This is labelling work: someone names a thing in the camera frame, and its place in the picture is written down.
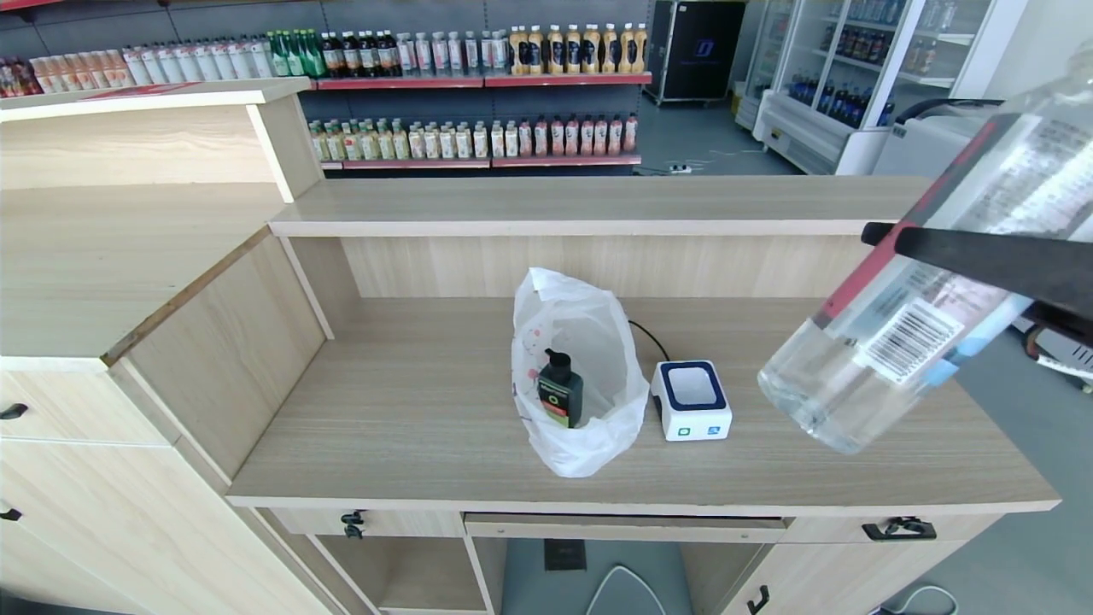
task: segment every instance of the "display fridge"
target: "display fridge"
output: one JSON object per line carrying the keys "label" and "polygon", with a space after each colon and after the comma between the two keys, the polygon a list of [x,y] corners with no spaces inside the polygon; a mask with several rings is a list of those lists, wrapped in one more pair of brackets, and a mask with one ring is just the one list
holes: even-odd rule
{"label": "display fridge", "polygon": [[1026,1],[798,0],[752,135],[806,173],[868,175],[901,110],[983,97]]}

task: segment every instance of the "black bottle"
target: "black bottle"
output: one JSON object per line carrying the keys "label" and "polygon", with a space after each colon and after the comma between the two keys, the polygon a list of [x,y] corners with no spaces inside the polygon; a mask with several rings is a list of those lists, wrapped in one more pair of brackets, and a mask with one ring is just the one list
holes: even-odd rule
{"label": "black bottle", "polygon": [[580,423],[585,381],[573,374],[568,355],[549,348],[546,355],[550,363],[539,371],[539,400],[551,418],[573,429]]}

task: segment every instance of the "plastic bag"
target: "plastic bag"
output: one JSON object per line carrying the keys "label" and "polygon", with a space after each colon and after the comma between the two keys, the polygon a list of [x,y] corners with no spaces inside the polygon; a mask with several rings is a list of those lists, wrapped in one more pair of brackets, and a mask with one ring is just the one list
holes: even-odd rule
{"label": "plastic bag", "polygon": [[[531,448],[559,476],[591,476],[637,439],[649,395],[622,305],[609,291],[532,267],[516,291],[513,326],[513,394]],[[548,348],[573,357],[573,371],[585,380],[574,429],[539,401]]]}

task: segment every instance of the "cabinet door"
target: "cabinet door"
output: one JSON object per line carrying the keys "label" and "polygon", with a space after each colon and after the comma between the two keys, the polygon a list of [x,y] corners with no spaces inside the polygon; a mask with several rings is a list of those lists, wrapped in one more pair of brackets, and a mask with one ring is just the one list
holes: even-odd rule
{"label": "cabinet door", "polygon": [[0,522],[0,588],[45,604],[111,613],[146,613],[98,577],[36,539],[17,521]]}
{"label": "cabinet door", "polygon": [[745,572],[722,613],[866,615],[963,544],[775,545],[750,575]]}

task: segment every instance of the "wooden panel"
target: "wooden panel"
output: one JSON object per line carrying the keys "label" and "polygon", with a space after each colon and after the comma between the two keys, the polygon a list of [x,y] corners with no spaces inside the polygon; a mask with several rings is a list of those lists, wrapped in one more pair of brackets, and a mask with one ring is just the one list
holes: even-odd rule
{"label": "wooden panel", "polygon": [[285,202],[322,179],[299,98],[289,96],[265,105],[247,105],[247,115]]}
{"label": "wooden panel", "polygon": [[36,539],[22,523],[9,521],[0,522],[0,589],[46,604],[150,613]]}
{"label": "wooden panel", "polygon": [[0,463],[19,523],[149,612],[327,612],[172,448],[5,440]]}
{"label": "wooden panel", "polygon": [[232,477],[321,344],[284,249],[267,236],[128,359],[180,429]]}
{"label": "wooden panel", "polygon": [[684,543],[680,545],[694,615],[714,615],[725,596],[749,566],[769,552],[769,546]]}
{"label": "wooden panel", "polygon": [[0,437],[166,445],[177,431],[160,430],[105,372],[0,372],[0,410],[26,413],[0,422]]}
{"label": "wooden panel", "polygon": [[963,546],[962,541],[865,545],[776,545],[726,596],[724,615],[749,615],[760,587],[771,599],[763,615],[866,615]]}
{"label": "wooden panel", "polygon": [[781,521],[705,517],[471,513],[466,525],[471,536],[677,543],[776,543],[786,531]]}
{"label": "wooden panel", "polygon": [[[893,516],[872,517],[802,517],[795,519],[779,543],[871,543],[861,527],[875,523],[888,528]],[[939,541],[968,541],[1001,519],[1001,515],[925,515],[920,519],[933,524]]]}
{"label": "wooden panel", "polygon": [[866,221],[898,220],[929,185],[785,175],[328,179],[270,226],[327,237],[857,236]]}
{"label": "wooden panel", "polygon": [[5,190],[273,182],[243,106],[56,117],[2,123],[0,134]]}
{"label": "wooden panel", "polygon": [[485,612],[459,539],[319,536],[318,543],[385,612]]}
{"label": "wooden panel", "polygon": [[324,326],[327,338],[333,340],[338,331],[344,331],[354,314],[360,292],[356,280],[345,258],[341,239],[334,237],[281,237],[289,259],[304,289],[309,289],[308,299]]}
{"label": "wooden panel", "polygon": [[[732,431],[720,442],[665,442],[649,404],[625,453],[593,476],[564,481],[532,451],[513,405],[512,298],[361,300],[357,320],[315,357],[228,498],[260,507],[779,518],[884,516],[908,502],[924,516],[1058,502],[955,382],[859,454],[803,434],[771,406],[755,375],[818,304],[623,298],[626,316],[672,356],[717,366]],[[634,342],[651,374],[659,351],[639,332]],[[894,466],[900,472],[881,472]]]}
{"label": "wooden panel", "polygon": [[[344,536],[341,517],[353,509],[274,508],[270,512],[293,534]],[[368,536],[459,537],[466,533],[463,516],[450,510],[366,510],[361,518]]]}
{"label": "wooden panel", "polygon": [[474,578],[485,601],[489,615],[500,615],[505,590],[505,558],[508,539],[478,539],[465,536],[467,554],[471,558]]}
{"label": "wooden panel", "polygon": [[512,297],[528,267],[619,296],[826,296],[868,253],[857,236],[345,238],[362,296]]}

